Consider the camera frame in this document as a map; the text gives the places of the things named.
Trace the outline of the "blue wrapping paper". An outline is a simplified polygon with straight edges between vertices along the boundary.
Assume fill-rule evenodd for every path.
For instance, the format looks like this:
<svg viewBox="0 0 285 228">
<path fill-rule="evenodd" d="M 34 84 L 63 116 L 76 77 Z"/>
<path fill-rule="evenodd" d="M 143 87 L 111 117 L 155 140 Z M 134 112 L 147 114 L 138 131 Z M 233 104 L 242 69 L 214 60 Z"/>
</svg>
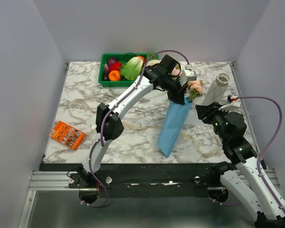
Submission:
<svg viewBox="0 0 285 228">
<path fill-rule="evenodd" d="M 157 146 L 165 157 L 169 157 L 192 107 L 192 102 L 188 98 L 185 97 L 184 101 L 182 105 L 170 102 L 167 109 L 157 140 Z"/>
</svg>

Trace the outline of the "pink artificial flower bouquet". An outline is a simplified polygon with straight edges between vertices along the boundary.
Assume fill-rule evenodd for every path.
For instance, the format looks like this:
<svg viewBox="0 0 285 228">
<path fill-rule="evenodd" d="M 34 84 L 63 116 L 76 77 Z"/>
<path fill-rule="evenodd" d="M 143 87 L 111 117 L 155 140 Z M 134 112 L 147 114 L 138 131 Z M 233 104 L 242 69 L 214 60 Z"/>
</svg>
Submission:
<svg viewBox="0 0 285 228">
<path fill-rule="evenodd" d="M 182 73 L 183 70 L 181 70 L 181 68 L 179 66 L 176 66 L 171 75 L 172 78 L 174 80 L 179 81 L 179 76 Z M 203 93 L 203 81 L 202 80 L 196 80 L 196 81 L 189 81 L 187 84 L 185 84 L 184 86 L 182 86 L 182 88 L 184 88 L 184 93 L 185 93 L 185 98 L 189 101 L 192 102 L 193 99 L 197 96 L 201 96 Z"/>
</svg>

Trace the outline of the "beige printed ribbon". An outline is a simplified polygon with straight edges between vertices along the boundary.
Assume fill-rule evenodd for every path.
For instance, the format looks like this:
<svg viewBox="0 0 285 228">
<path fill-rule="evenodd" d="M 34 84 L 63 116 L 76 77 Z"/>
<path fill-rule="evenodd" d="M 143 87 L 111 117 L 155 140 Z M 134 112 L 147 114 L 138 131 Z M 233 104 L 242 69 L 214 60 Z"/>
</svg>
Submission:
<svg viewBox="0 0 285 228">
<path fill-rule="evenodd" d="M 85 119 L 81 118 L 81 117 L 78 117 L 78 116 L 75 116 L 73 113 L 72 113 L 72 107 L 76 104 L 81 104 L 83 106 L 85 106 L 91 113 L 96 113 L 96 111 L 94 111 L 83 99 L 80 99 L 80 98 L 77 98 L 77 99 L 74 99 L 72 100 L 71 102 L 68 103 L 68 110 L 69 110 L 69 113 L 70 115 L 75 118 L 75 119 L 78 119 L 82 122 L 86 122 Z M 129 128 L 133 131 L 142 131 L 142 130 L 146 130 L 146 129 L 149 129 L 149 128 L 154 128 L 154 129 L 162 129 L 162 126 L 161 125 L 150 125 L 150 126 L 145 126 L 145 127 L 139 127 L 139 126 L 136 126 L 136 125 L 133 125 L 133 124 L 130 124 L 130 123 L 127 123 L 127 122 L 123 122 L 124 126 L 126 128 Z M 206 158 L 209 158 L 209 157 L 212 157 L 214 156 L 218 150 L 219 150 L 219 146 L 221 145 L 221 142 L 220 142 L 220 139 L 215 136 L 215 139 L 217 141 L 217 145 L 216 147 L 210 149 L 208 152 L 206 151 L 203 151 L 201 148 L 200 148 L 200 141 L 195 139 L 194 137 L 192 137 L 191 135 L 187 134 L 187 133 L 183 133 L 183 132 L 180 132 L 179 133 L 179 136 L 182 137 L 182 138 L 185 138 L 185 139 L 188 139 L 190 141 L 192 141 L 194 144 L 195 144 L 195 147 L 198 151 L 198 153 Z"/>
</svg>

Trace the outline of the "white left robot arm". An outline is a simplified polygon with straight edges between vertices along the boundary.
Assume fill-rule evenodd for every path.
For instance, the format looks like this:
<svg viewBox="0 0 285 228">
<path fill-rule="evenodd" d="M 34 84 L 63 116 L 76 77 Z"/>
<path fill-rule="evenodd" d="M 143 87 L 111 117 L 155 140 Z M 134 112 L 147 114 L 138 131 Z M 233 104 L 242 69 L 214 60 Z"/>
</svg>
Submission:
<svg viewBox="0 0 285 228">
<path fill-rule="evenodd" d="M 168 99 L 184 104 L 187 89 L 187 73 L 192 69 L 190 63 L 180 69 L 178 75 L 172 75 L 179 62 L 169 55 L 151 66 L 150 59 L 145 61 L 140 76 L 118 98 L 109 104 L 100 103 L 96 111 L 97 140 L 91 148 L 88 158 L 77 169 L 80 183 L 90 188 L 97 181 L 95 173 L 100 170 L 101 162 L 109 145 L 124 131 L 122 119 L 126 113 L 145 95 L 160 87 L 167 92 Z"/>
</svg>

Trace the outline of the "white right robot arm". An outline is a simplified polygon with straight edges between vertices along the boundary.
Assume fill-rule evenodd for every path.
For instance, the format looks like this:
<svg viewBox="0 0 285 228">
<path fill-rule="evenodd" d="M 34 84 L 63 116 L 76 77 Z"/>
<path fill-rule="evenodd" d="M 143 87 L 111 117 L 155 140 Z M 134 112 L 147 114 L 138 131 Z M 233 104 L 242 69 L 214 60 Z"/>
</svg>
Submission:
<svg viewBox="0 0 285 228">
<path fill-rule="evenodd" d="M 197 105 L 198 119 L 210 124 L 231 163 L 211 168 L 209 181 L 227 187 L 249 211 L 257 228 L 285 228 L 285 200 L 276 190 L 252 145 L 245 139 L 247 125 L 242 114 L 229 112 L 214 102 Z"/>
</svg>

